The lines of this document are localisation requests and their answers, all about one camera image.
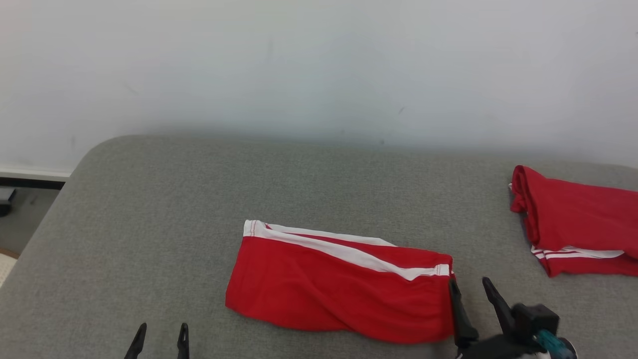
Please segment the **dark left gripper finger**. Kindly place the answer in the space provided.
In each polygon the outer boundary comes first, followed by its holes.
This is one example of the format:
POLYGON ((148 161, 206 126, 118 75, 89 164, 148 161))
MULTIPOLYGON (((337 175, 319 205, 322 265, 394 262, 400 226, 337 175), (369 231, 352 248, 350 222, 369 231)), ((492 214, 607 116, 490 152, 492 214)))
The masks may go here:
POLYGON ((142 323, 134 336, 134 340, 132 340, 132 343, 130 344, 130 347, 128 348, 125 354, 125 359, 138 358, 139 354, 141 354, 144 347, 146 332, 147 332, 147 324, 142 323))
POLYGON ((177 340, 177 359, 189 359, 189 332, 187 323, 182 323, 177 340))

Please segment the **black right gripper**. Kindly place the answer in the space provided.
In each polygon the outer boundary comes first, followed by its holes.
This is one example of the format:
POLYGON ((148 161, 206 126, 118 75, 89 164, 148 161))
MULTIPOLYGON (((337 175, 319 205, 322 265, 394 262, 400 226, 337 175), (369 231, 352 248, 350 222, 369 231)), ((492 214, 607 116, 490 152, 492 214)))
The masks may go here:
POLYGON ((491 279, 481 279, 488 301, 494 307, 503 335, 479 340, 477 329, 471 324, 462 303, 461 291, 455 279, 449 280, 449 294, 453 313, 454 344, 457 359, 546 359, 549 352, 538 344, 515 340, 515 321, 512 309, 496 289, 491 279))

